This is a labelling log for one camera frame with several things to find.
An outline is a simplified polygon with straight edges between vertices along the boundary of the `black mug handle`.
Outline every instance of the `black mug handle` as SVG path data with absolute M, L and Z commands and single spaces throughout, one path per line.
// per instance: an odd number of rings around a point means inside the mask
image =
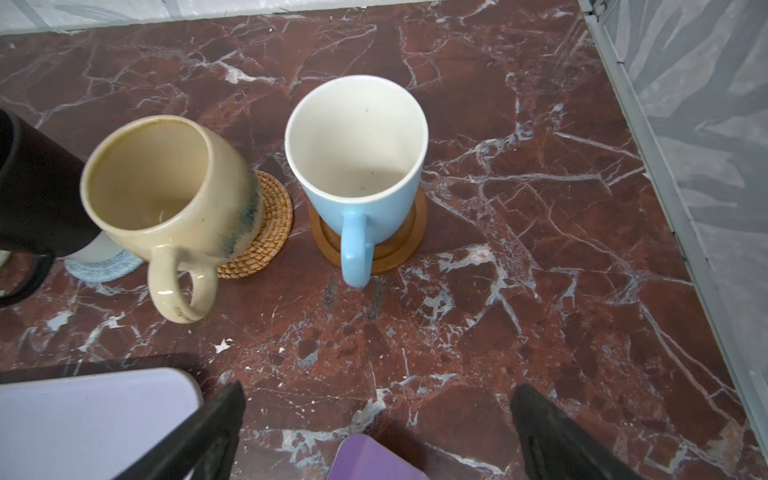
M 50 253 L 38 255 L 35 258 L 35 263 L 32 264 L 32 269 L 29 271 L 27 278 L 14 291 L 8 295 L 0 296 L 0 308 L 15 305 L 32 295 L 45 281 L 45 277 L 51 271 L 55 260 L 56 257 Z

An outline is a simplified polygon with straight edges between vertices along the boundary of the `black cup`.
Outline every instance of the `black cup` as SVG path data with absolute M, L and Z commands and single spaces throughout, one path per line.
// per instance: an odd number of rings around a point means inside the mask
M 27 278 L 0 296 L 14 305 L 42 285 L 56 257 L 101 232 L 80 200 L 83 163 L 13 112 L 0 108 L 0 250 L 37 255 Z

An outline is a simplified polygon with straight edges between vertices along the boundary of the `marble countertop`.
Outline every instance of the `marble countertop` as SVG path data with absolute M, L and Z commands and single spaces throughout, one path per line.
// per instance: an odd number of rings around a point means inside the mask
M 155 311 L 146 266 L 84 284 L 58 264 L 0 311 L 3 381 L 176 366 L 209 395 L 240 380 L 233 478 L 324 478 L 363 430 L 432 480 L 524 478 L 508 413 L 523 382 L 647 478 L 768 476 L 576 2 L 6 36 L 0 72 L 2 104 L 83 159 L 136 118 L 195 120 L 281 180 L 296 218 L 272 263 L 221 282 L 188 326 Z M 358 73 L 407 87 L 431 132 L 424 241 L 363 290 L 315 246 L 283 153 L 298 100 Z

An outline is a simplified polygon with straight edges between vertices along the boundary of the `blue mug handle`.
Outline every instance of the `blue mug handle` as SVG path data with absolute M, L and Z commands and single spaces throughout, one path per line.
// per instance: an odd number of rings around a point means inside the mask
M 373 265 L 373 242 L 366 235 L 368 218 L 361 212 L 345 212 L 343 219 L 341 273 L 347 285 L 363 288 Z

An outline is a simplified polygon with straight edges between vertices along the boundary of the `purple object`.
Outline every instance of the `purple object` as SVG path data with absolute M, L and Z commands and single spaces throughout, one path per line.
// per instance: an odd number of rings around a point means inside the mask
M 344 440 L 328 480 L 429 480 L 424 472 L 359 433 Z

